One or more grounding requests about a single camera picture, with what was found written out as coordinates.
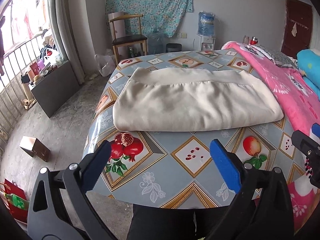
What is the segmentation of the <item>white water dispenser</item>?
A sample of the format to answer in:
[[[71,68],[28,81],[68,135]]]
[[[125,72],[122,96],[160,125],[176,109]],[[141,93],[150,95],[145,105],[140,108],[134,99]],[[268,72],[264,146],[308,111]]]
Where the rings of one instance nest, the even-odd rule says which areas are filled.
[[[199,50],[214,50],[215,38],[210,36],[200,36]]]

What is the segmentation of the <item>wooden chair black seat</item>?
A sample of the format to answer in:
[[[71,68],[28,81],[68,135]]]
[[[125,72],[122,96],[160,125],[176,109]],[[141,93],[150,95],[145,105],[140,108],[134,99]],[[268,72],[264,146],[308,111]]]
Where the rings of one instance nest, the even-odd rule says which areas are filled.
[[[141,18],[143,18],[144,15],[142,14],[135,14],[135,15],[123,15],[119,16],[116,18],[113,18],[109,20],[108,22],[112,24],[112,33],[114,34],[115,39],[112,41],[112,48],[113,52],[116,58],[116,64],[119,64],[120,62],[120,56],[118,52],[119,47],[125,47],[125,46],[130,46],[134,44],[140,44],[143,55],[146,56],[148,53],[148,48],[147,48],[147,37],[142,34],[142,25],[141,25]],[[115,22],[116,21],[124,21],[124,20],[129,20],[132,18],[138,18],[138,27],[139,27],[139,34],[132,34],[129,36],[124,36],[120,38],[116,38],[116,30],[115,30]]]

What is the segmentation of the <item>metal balcony railing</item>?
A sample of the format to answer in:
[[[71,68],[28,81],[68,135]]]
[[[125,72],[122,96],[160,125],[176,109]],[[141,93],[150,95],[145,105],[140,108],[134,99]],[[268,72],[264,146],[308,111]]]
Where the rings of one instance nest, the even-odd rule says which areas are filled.
[[[40,58],[43,48],[41,34],[21,42],[4,54],[4,75],[1,76],[1,153],[11,132],[24,112],[23,100],[27,98],[21,83],[21,75]]]

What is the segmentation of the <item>beige zip-up jacket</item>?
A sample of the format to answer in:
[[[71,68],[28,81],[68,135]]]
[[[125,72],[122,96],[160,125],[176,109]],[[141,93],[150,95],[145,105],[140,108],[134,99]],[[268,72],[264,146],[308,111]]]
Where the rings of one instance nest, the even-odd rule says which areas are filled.
[[[214,131],[283,116],[263,81],[234,70],[138,68],[113,106],[113,123],[120,131]]]

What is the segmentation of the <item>small brown cardboard box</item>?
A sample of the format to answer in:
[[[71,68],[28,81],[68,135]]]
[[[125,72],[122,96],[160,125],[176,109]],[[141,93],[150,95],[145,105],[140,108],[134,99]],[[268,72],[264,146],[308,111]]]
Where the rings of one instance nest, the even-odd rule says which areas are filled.
[[[49,161],[50,149],[37,138],[23,136],[20,142],[20,148],[31,157],[36,155],[45,162]]]

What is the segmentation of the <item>grey window curtain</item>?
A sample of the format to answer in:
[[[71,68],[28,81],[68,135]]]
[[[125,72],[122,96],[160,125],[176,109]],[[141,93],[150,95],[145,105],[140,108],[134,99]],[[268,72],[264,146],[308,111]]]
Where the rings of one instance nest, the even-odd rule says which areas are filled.
[[[85,73],[76,48],[68,0],[47,0],[49,22],[57,51],[63,60],[69,61],[79,84],[84,83]]]

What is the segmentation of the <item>dark grey low cabinet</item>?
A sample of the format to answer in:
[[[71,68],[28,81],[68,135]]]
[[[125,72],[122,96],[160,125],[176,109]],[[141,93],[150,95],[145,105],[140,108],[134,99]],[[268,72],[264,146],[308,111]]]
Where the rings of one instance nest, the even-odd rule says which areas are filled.
[[[50,118],[79,89],[80,85],[71,64],[66,61],[30,90],[46,116]]]

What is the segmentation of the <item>dark red door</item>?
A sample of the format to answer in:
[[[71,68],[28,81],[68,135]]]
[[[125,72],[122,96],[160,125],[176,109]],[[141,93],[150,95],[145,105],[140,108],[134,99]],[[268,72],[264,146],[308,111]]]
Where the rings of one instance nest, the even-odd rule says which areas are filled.
[[[312,6],[299,0],[286,0],[286,24],[281,52],[294,59],[309,49],[313,28]]]

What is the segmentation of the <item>blue folded blanket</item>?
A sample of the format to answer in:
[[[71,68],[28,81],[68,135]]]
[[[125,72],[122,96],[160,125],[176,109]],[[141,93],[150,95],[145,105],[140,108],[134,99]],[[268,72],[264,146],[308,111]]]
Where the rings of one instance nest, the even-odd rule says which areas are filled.
[[[297,60],[304,82],[319,98],[319,55],[310,49],[301,50],[297,54]]]

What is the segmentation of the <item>fruit-patterned blue bedsheet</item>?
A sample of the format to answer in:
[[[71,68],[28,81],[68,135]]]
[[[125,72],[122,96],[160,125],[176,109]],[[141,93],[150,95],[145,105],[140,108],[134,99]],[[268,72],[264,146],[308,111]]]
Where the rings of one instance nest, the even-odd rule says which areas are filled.
[[[85,154],[92,153],[104,140],[112,145],[111,159],[94,186],[95,192],[124,202],[172,209],[228,205],[234,192],[210,157],[213,139],[256,168],[281,168],[288,183],[304,174],[303,155],[291,143],[293,129],[288,118],[211,132],[118,131],[113,124],[113,105],[139,67],[150,71],[174,67],[232,69],[255,74],[234,49],[184,51],[120,61],[98,102],[85,143]]]

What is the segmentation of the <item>clear empty water jug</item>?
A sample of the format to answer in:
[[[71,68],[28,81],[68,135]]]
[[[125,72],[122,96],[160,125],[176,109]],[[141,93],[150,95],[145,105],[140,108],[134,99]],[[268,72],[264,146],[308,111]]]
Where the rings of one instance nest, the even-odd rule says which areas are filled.
[[[147,46],[149,54],[164,53],[164,35],[158,29],[154,28],[147,36]]]

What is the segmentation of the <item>pink floral blanket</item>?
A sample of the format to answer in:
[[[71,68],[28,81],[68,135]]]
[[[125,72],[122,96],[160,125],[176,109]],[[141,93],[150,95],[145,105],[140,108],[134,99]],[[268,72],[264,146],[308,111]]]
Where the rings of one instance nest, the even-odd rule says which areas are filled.
[[[319,135],[312,131],[319,124],[319,100],[294,68],[278,67],[273,60],[256,46],[229,41],[222,49],[235,49],[255,69],[277,98],[294,131],[300,130],[315,142]],[[307,156],[303,157],[306,171],[303,176],[289,184],[294,215],[295,231],[300,231],[319,204],[319,189],[310,183],[316,172]]]

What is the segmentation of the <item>black round bin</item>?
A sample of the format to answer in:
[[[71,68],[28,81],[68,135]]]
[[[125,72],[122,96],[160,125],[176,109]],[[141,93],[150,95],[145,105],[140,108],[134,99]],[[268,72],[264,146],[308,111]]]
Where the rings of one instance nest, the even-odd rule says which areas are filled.
[[[167,53],[175,53],[182,51],[182,45],[180,43],[167,43],[165,46]]]

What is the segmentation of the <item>teal floral wall cloth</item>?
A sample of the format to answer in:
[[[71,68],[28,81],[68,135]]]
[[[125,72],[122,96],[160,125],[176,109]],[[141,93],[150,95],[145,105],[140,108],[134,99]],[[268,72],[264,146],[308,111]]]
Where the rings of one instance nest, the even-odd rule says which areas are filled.
[[[193,0],[106,0],[105,14],[124,12],[143,15],[142,34],[154,30],[171,38],[187,12],[193,12]]]

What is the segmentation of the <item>red gift bag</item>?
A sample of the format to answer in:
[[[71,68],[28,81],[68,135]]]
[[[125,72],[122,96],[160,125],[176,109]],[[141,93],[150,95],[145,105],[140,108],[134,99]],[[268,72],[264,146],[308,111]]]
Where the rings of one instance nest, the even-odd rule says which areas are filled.
[[[1,183],[1,200],[16,220],[27,223],[29,202],[22,189],[5,179]]]

